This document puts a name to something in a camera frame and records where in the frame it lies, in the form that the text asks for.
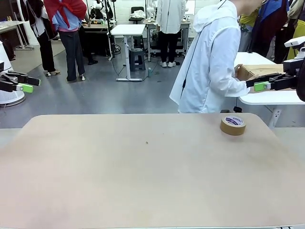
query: cardboard box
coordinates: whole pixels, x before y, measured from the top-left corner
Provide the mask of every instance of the cardboard box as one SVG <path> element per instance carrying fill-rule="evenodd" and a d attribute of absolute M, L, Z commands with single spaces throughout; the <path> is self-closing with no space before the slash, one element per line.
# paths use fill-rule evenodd
<path fill-rule="evenodd" d="M 240 81 L 255 79 L 262 75 L 273 73 L 284 73 L 282 64 L 267 64 L 267 65 L 242 65 L 237 70 L 237 78 Z M 291 88 L 284 89 L 285 91 L 294 91 Z M 250 93 L 257 93 L 254 88 L 251 88 Z"/>

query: white lab coat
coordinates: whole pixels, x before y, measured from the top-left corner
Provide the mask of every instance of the white lab coat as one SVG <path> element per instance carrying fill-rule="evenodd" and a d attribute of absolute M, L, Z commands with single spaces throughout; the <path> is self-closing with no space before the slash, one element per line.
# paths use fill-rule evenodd
<path fill-rule="evenodd" d="M 163 33 L 176 34 L 185 14 L 185 0 L 158 0 L 156 23 Z"/>
<path fill-rule="evenodd" d="M 223 3 L 204 7 L 195 16 L 197 35 L 170 95 L 181 113 L 217 113 L 225 97 L 239 97 L 250 91 L 245 82 L 233 78 L 240 27 L 235 5 L 231 1 Z"/>

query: red cloth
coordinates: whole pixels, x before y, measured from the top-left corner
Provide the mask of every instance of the red cloth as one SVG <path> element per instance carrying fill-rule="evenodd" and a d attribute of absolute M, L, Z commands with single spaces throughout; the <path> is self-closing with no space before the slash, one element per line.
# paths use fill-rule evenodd
<path fill-rule="evenodd" d="M 64 7 L 81 20 L 85 18 L 87 11 L 86 4 L 82 0 L 62 0 L 62 2 L 59 0 L 44 0 L 43 3 L 46 7 L 50 21 L 52 22 L 52 18 L 56 12 L 59 11 L 68 28 L 70 27 L 70 24 L 65 11 L 63 10 Z"/>

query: neck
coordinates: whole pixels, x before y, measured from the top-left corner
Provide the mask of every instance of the neck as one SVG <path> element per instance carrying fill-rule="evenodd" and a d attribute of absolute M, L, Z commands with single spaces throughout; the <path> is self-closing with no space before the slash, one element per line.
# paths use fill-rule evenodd
<path fill-rule="evenodd" d="M 243 11 L 244 11 L 244 4 L 243 4 L 243 1 L 240 1 L 240 0 L 229 0 L 231 1 L 236 9 L 237 9 L 237 16 L 241 16 L 243 14 Z"/>

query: gray floor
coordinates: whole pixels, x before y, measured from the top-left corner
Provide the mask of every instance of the gray floor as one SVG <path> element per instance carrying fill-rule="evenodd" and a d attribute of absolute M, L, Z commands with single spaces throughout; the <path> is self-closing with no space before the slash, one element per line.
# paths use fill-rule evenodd
<path fill-rule="evenodd" d="M 65 52 L 55 56 L 56 67 L 62 75 L 45 77 L 41 66 L 30 71 L 32 77 L 41 79 L 41 86 L 34 93 L 26 94 L 26 100 L 16 106 L 0 108 L 0 128 L 23 127 L 32 117 L 50 114 L 132 114 L 132 113 L 176 113 L 176 104 L 169 94 L 180 67 L 163 69 L 158 58 L 146 63 L 154 69 L 153 76 L 142 83 L 117 82 L 112 62 L 98 56 L 97 65 L 85 66 L 87 80 L 66 82 Z M 124 53 L 113 60 L 120 72 L 124 64 Z M 147 71 L 132 74 L 136 78 L 146 77 Z M 120 77 L 126 77 L 126 68 Z M 236 99 L 227 99 L 224 108 L 232 110 Z M 244 112 L 259 115 L 268 122 L 271 112 L 263 106 L 248 106 L 240 101 Z M 287 106 L 279 119 L 278 127 L 305 127 L 305 106 Z"/>

